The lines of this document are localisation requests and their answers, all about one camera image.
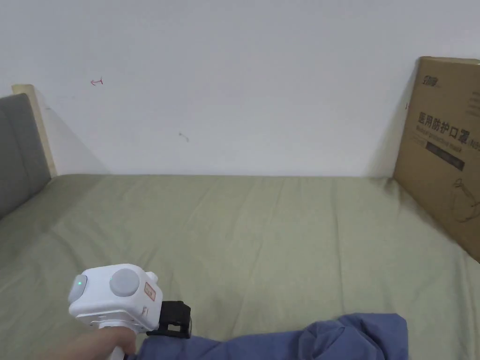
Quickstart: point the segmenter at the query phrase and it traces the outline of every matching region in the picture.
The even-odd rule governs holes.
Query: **black clamp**
[[[147,331],[148,336],[169,336],[190,339],[192,317],[190,306],[183,301],[163,301],[158,330]]]

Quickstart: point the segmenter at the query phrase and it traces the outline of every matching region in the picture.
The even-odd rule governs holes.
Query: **gray button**
[[[132,269],[120,269],[110,279],[110,289],[117,296],[132,296],[140,285],[140,278]]]
[[[87,284],[86,275],[77,275],[72,284],[72,289],[68,295],[68,302],[71,304],[75,300],[79,299],[85,290],[85,285]]]

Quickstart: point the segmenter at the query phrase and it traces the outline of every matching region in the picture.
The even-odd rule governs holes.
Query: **cardboard box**
[[[480,60],[419,68],[394,178],[480,262]]]

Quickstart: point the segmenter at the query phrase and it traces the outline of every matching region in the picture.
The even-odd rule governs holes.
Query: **green bed sheet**
[[[393,180],[62,176],[0,241],[6,359],[88,331],[68,314],[72,279],[118,263],[155,272],[195,335],[397,312],[412,359],[480,359],[480,264]]]

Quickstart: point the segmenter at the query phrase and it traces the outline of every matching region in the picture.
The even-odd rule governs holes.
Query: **gray cushion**
[[[0,218],[50,181],[47,160],[27,95],[0,99]]]

